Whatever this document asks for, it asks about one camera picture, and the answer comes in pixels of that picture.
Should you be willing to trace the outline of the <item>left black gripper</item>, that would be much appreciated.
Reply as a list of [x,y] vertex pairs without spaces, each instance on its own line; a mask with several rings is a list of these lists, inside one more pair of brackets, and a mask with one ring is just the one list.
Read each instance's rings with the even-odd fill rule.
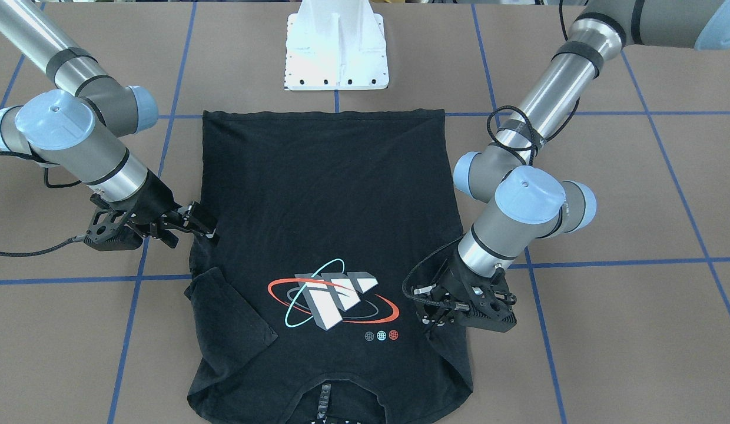
[[[490,277],[500,273],[500,267],[493,268]],[[446,324],[454,324],[456,322],[457,312],[467,312],[469,306],[464,302],[466,299],[466,291],[463,287],[463,281],[472,279],[473,277],[485,277],[476,274],[465,263],[458,253],[452,253],[446,260],[445,265],[438,275],[437,285],[425,287],[412,287],[411,300],[419,304],[419,319],[426,328],[442,327]],[[468,310],[459,310],[457,304],[440,305],[441,298],[438,288],[443,288],[449,294],[449,300],[457,304],[464,304]]]

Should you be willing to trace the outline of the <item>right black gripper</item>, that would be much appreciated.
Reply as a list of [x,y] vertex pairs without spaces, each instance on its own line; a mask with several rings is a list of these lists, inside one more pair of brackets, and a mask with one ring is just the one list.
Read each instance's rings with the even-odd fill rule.
[[178,237],[169,231],[165,222],[176,220],[177,230],[204,238],[216,236],[217,220],[197,201],[182,207],[174,201],[168,186],[153,172],[147,172],[144,185],[127,201],[128,226],[141,237],[160,240],[169,248],[178,245]]

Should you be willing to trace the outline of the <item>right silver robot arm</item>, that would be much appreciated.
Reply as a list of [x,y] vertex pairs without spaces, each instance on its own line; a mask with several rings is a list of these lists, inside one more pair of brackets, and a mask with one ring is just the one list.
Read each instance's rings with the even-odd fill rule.
[[158,107],[147,89],[123,86],[31,1],[0,1],[0,33],[55,88],[0,110],[0,154],[60,166],[93,191],[88,230],[72,238],[99,251],[135,250],[174,231],[217,241],[217,220],[197,202],[182,206],[122,142],[152,128]]

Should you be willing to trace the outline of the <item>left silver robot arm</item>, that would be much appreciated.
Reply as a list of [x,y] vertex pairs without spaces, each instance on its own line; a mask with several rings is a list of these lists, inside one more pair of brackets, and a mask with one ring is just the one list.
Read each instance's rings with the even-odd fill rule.
[[569,123],[603,65],[631,45],[726,50],[730,1],[590,1],[569,37],[521,105],[483,152],[456,163],[456,188],[486,207],[428,283],[402,284],[425,330],[459,324],[506,332],[517,322],[507,269],[535,239],[574,233],[596,215],[593,191],[533,166],[546,143]]

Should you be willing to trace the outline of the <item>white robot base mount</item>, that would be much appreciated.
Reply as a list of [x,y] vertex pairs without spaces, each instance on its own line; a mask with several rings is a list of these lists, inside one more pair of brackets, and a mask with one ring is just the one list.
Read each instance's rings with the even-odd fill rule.
[[384,19],[369,1],[302,1],[288,16],[285,90],[383,90],[389,82]]

